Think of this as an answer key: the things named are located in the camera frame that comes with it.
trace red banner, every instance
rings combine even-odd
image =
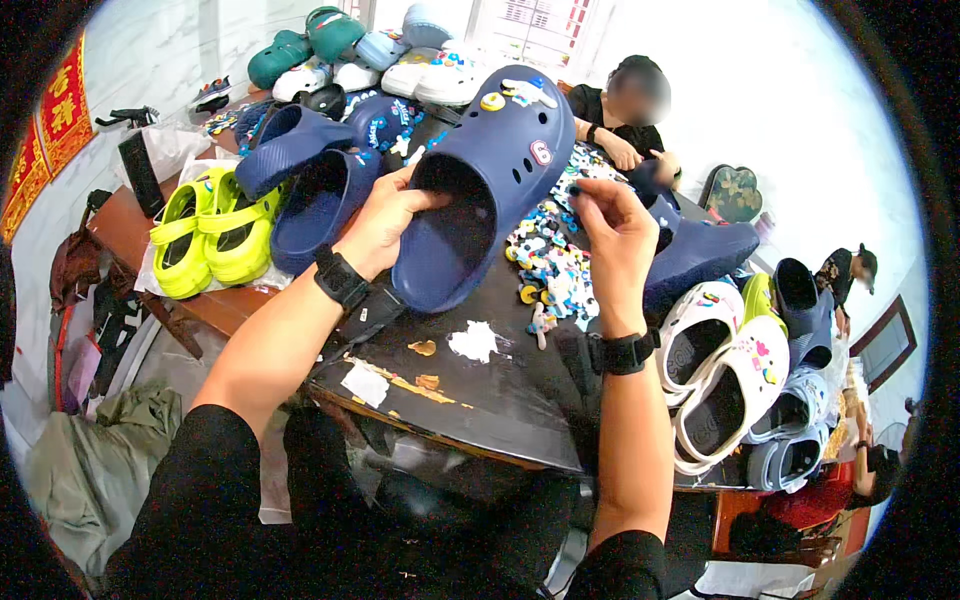
[[[70,49],[43,90],[40,133],[53,177],[93,139],[84,87],[84,36]]]
[[[36,121],[30,119],[27,137],[13,159],[13,168],[7,186],[10,192],[7,195],[3,217],[0,218],[0,234],[8,244],[13,240],[13,235],[20,227],[24,215],[30,210],[31,204],[40,195],[40,190],[49,181],[50,171],[43,160],[43,151],[40,150],[40,136],[36,131]]]

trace window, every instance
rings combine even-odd
[[[863,378],[872,394],[915,349],[917,338],[913,325],[906,314],[903,298],[897,296],[874,326],[850,348],[850,356],[863,359]]]
[[[566,69],[583,45],[597,0],[490,1],[493,50],[547,71]]]

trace black watch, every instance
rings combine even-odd
[[[370,283],[362,278],[347,260],[330,249],[329,244],[317,248],[317,273],[313,276],[320,289],[350,312],[370,290]]]
[[[590,362],[597,374],[629,375],[643,371],[647,358],[660,347],[660,331],[647,330],[646,335],[635,333],[624,338],[603,339],[598,333],[589,333]]]
[[[595,137],[596,137],[596,134],[597,134],[597,128],[598,128],[598,127],[600,127],[600,126],[597,125],[596,123],[593,123],[592,125],[590,125],[590,129],[587,130],[587,144],[592,144],[592,145],[596,146],[597,142],[596,142]]]

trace wooden table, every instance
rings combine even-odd
[[[246,98],[243,102],[257,100]],[[218,145],[236,153],[233,132],[215,136]],[[199,158],[213,157],[211,147]],[[161,190],[166,198],[176,188],[177,178],[165,181]],[[683,214],[691,219],[708,218],[696,204],[678,198]],[[100,243],[110,250],[119,264],[136,273],[149,241],[150,219],[143,216],[133,192],[121,187],[90,222]],[[585,248],[586,236],[580,232],[572,240]],[[340,359],[312,374],[308,387],[317,395],[344,408],[388,422],[475,455],[493,457],[526,468],[555,468],[566,472],[594,471],[598,415],[584,410],[580,393],[564,366],[554,344],[547,350],[537,348],[536,338],[526,333],[533,309],[520,302],[516,288],[516,265],[500,256],[483,283],[460,306],[437,315],[407,312],[392,325],[355,349],[352,357],[363,359],[409,382],[410,389],[391,385],[386,399],[376,408],[361,403],[341,385],[353,363]],[[199,294],[189,300],[167,300],[173,310],[167,312],[160,299],[144,295],[154,314],[184,346],[200,356],[185,320],[206,323],[230,336],[257,308],[277,293],[263,293],[251,287],[230,288]],[[487,322],[501,336],[498,352],[487,364],[454,354],[447,338],[465,331],[469,321]],[[591,328],[599,325],[597,320]],[[562,320],[558,329],[548,333],[548,341],[579,330],[572,319]],[[432,340],[437,352],[422,356],[408,345]],[[419,375],[440,379],[436,394],[425,395],[418,388]],[[709,477],[685,481],[682,488],[738,484],[740,468],[718,468]]]

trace lime green clog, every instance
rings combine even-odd
[[[765,273],[757,273],[750,277],[747,285],[743,288],[743,323],[748,322],[753,317],[767,315],[777,322],[777,325],[783,330],[783,335],[787,335],[786,324],[773,305],[773,298],[776,296],[772,277]]]
[[[213,278],[198,225],[200,215],[213,208],[213,190],[223,174],[224,169],[209,169],[178,187],[163,209],[160,225],[150,230],[150,241],[156,246],[156,281],[174,300],[199,294]]]
[[[200,216],[198,227],[206,234],[206,262],[222,283],[248,283],[266,273],[270,267],[270,231],[288,187],[288,183],[281,183],[254,202],[244,194],[233,171],[220,177],[212,209]]]

